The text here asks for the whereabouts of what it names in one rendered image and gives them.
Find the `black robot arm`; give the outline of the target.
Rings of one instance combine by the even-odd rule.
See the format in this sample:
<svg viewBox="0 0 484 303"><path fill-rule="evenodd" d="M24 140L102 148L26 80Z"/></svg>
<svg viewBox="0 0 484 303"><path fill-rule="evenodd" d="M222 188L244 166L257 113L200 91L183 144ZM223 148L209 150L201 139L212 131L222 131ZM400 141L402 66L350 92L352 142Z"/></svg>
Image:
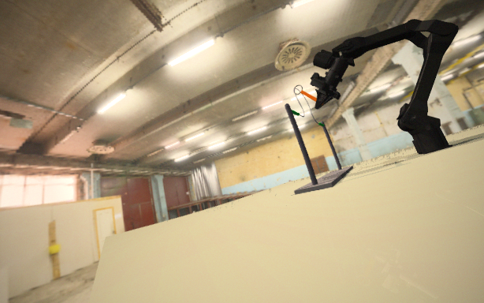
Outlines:
<svg viewBox="0 0 484 303"><path fill-rule="evenodd" d="M421 32L430 32L425 37ZM349 65L355 67L354 59L369 50L407 39L423 49L424 62L409 104L400 108L397 125L413 136L412 143L419 154L427 154L450 148L440 126L439 118L428 116L429 95L434 85L444 53L458 32L453 23L412 19L405 24L378 32L368 37L353 37L334 47L332 52L321 50L314 56L313 64L344 75ZM340 56L339 51L342 53Z"/></svg>

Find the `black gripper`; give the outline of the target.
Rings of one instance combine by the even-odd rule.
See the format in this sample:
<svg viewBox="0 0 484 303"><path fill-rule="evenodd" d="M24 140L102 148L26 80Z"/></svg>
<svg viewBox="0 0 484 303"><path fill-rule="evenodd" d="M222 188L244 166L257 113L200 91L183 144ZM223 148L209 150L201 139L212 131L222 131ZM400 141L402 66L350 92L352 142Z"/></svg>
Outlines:
<svg viewBox="0 0 484 303"><path fill-rule="evenodd" d="M326 72L325 81L319 80L317 78L311 80L310 85L318 88L315 89L315 91L317 92L315 109L320 109L320 107L322 107L333 98L339 99L341 97L341 94L337 92L336 89L339 81L342 82L341 78L341 74L334 72L330 69L328 72Z"/></svg>

